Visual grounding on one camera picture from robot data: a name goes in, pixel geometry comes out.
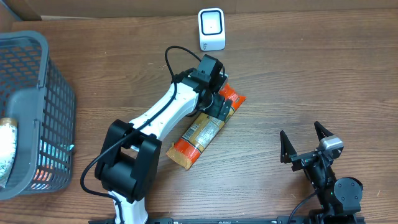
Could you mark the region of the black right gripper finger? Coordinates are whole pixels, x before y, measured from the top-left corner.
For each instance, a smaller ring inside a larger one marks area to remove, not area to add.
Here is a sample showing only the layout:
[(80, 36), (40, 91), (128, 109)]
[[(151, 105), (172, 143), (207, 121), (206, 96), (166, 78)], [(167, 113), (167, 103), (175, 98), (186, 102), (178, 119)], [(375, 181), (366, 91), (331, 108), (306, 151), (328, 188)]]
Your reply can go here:
[(333, 135), (333, 133), (327, 130), (324, 126), (322, 126), (319, 121), (314, 122), (314, 127), (315, 131), (317, 132), (317, 137), (319, 141), (321, 141), (323, 138), (327, 138)]
[(280, 162), (285, 164), (292, 162), (292, 158), (297, 155), (297, 152), (283, 130), (280, 132), (280, 143)]

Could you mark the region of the orange spaghetti packet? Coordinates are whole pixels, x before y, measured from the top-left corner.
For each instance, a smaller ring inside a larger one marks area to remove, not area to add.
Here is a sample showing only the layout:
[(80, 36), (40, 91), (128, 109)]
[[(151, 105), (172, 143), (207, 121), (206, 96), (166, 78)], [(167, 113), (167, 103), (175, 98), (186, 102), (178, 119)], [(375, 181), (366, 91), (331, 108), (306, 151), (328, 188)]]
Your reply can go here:
[(229, 84), (221, 90), (221, 95), (227, 100), (232, 101), (229, 112), (226, 115), (226, 120), (222, 121), (205, 113), (200, 113), (182, 137), (177, 142), (173, 142), (166, 152), (166, 155), (171, 160), (184, 167), (186, 170), (189, 170), (197, 161), (215, 136), (247, 98), (244, 95), (238, 94)]

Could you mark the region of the white tube gold cap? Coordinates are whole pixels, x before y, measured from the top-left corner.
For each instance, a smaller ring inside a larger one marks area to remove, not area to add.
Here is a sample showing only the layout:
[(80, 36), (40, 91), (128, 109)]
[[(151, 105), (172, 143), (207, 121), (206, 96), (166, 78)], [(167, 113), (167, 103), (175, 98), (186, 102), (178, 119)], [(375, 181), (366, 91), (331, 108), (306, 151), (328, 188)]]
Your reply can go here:
[(17, 149), (17, 125), (12, 118), (1, 118), (1, 188), (5, 188)]

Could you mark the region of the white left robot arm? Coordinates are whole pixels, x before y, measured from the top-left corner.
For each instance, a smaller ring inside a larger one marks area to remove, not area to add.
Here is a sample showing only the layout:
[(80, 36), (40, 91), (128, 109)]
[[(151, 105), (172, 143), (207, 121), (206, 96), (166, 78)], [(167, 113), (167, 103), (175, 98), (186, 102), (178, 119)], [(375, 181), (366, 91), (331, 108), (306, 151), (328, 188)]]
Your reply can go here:
[(144, 114), (111, 124), (95, 167), (95, 177), (114, 203), (111, 223), (147, 222), (144, 197), (157, 173), (162, 141), (194, 111), (225, 121), (232, 101), (220, 90), (227, 82), (223, 64), (204, 55), (197, 68), (174, 76), (167, 93)]

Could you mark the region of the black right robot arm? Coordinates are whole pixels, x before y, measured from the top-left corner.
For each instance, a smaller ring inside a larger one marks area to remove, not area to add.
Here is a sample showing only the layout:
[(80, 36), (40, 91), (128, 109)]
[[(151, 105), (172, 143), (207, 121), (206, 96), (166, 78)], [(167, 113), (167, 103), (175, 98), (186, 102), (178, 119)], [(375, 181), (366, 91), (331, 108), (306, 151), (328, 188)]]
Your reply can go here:
[[(318, 121), (314, 122), (319, 140), (318, 147), (298, 155), (284, 131), (280, 132), (280, 161), (291, 163), (292, 170), (303, 170), (314, 188), (314, 193), (303, 199), (290, 213), (287, 223), (364, 223), (361, 211), (363, 184), (354, 177), (336, 178), (332, 169), (335, 159), (341, 156), (343, 141)], [(307, 216), (296, 217), (297, 210), (311, 198), (317, 197), (321, 208), (309, 211)]]

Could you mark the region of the white barcode scanner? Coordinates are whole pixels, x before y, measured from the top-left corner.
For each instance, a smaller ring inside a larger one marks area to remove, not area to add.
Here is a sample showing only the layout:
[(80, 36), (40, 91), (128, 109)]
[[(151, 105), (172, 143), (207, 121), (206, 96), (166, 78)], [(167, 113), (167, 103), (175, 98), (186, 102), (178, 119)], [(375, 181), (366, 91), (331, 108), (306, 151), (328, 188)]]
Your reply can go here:
[(224, 12), (217, 7), (200, 10), (198, 31), (202, 51), (223, 50), (226, 45)]

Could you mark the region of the colourful packet in basket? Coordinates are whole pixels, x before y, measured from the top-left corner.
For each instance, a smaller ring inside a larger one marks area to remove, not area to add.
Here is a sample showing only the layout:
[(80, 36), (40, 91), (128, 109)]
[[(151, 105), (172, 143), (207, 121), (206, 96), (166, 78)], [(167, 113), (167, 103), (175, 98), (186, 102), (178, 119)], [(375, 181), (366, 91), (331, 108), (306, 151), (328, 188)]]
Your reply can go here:
[(72, 172), (74, 145), (39, 144), (36, 172), (30, 188), (38, 191), (60, 190), (67, 186)]

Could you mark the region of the grey plastic mesh basket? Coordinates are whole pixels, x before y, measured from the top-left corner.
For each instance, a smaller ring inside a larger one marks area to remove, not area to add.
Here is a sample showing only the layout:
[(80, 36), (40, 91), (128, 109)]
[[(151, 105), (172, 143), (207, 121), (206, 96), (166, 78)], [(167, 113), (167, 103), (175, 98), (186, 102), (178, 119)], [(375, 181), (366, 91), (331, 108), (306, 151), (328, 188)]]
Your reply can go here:
[(35, 31), (1, 34), (1, 117), (17, 120), (17, 149), (1, 200), (56, 192), (30, 188), (43, 140), (74, 145), (76, 96)]

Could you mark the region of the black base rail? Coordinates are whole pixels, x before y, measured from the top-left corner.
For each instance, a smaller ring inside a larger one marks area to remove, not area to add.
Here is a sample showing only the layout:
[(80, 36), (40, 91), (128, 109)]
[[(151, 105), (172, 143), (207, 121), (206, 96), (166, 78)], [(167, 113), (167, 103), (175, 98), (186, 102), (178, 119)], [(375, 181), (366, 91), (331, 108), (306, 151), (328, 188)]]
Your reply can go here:
[[(277, 218), (243, 218), (243, 219), (177, 219), (172, 218), (149, 218), (146, 224), (286, 224), (289, 216), (279, 216)], [(116, 223), (114, 218), (107, 220), (90, 220), (90, 224), (111, 224)], [(294, 216), (290, 221), (293, 224), (309, 224), (311, 222), (309, 217), (305, 216)], [(356, 217), (356, 221), (353, 218), (335, 217), (326, 218), (323, 223), (358, 223), (365, 224), (364, 217)]]

